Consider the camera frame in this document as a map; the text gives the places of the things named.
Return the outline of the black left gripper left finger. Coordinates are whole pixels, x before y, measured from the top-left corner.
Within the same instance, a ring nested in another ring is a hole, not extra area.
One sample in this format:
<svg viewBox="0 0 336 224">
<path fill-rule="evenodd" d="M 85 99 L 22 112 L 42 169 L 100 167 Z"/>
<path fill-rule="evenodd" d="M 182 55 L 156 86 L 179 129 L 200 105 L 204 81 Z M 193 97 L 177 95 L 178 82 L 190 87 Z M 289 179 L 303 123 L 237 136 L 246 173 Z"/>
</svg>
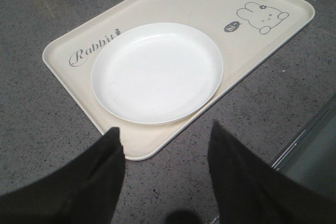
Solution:
<svg viewBox="0 0 336 224">
<path fill-rule="evenodd" d="M 112 127 L 52 174 L 1 196 L 1 223 L 110 223 L 125 175 L 120 131 Z"/>
</svg>

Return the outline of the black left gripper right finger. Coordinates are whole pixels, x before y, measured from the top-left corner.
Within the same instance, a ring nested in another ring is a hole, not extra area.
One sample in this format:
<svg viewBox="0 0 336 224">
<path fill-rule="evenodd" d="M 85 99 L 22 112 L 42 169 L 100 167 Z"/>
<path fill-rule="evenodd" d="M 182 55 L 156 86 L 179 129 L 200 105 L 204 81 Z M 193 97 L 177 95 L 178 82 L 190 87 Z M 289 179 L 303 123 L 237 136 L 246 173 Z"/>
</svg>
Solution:
<svg viewBox="0 0 336 224">
<path fill-rule="evenodd" d="M 335 201 L 275 171 L 217 121 L 207 159 L 220 223 L 335 223 Z"/>
</svg>

